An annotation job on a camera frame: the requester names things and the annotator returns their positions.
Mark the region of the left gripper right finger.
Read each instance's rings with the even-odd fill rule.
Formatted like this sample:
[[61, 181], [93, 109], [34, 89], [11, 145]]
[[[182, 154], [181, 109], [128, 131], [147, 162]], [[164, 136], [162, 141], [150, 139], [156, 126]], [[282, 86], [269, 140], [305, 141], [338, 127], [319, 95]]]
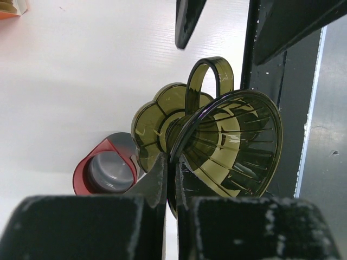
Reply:
[[218, 196], [176, 164], [179, 259], [341, 259], [320, 210], [294, 198]]

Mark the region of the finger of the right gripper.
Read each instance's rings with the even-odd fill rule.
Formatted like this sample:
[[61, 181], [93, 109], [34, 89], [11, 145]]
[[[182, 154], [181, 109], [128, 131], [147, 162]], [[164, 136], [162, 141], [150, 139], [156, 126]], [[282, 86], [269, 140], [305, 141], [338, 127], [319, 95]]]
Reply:
[[274, 1], [254, 47], [261, 65], [346, 15], [346, 1]]
[[206, 0], [177, 0], [175, 45], [185, 49], [205, 6]]

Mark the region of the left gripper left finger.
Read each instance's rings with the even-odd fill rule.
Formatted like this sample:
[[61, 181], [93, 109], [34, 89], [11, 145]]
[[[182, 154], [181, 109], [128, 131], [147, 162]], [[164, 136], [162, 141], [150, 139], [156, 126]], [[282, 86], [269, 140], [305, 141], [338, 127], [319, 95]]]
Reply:
[[168, 163], [121, 195], [31, 196], [10, 217], [1, 259], [164, 259]]

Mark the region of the olive green plastic dripper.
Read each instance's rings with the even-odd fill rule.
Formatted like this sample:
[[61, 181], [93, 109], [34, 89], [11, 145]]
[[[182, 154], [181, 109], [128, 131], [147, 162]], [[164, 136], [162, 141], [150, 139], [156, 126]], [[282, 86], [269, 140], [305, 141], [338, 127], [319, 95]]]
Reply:
[[137, 162], [148, 172], [158, 154], [170, 164], [184, 156], [204, 184], [221, 197], [261, 197], [267, 165], [251, 150], [262, 129], [255, 94], [234, 89], [222, 57], [198, 60], [187, 83], [171, 83], [135, 114], [131, 135]]

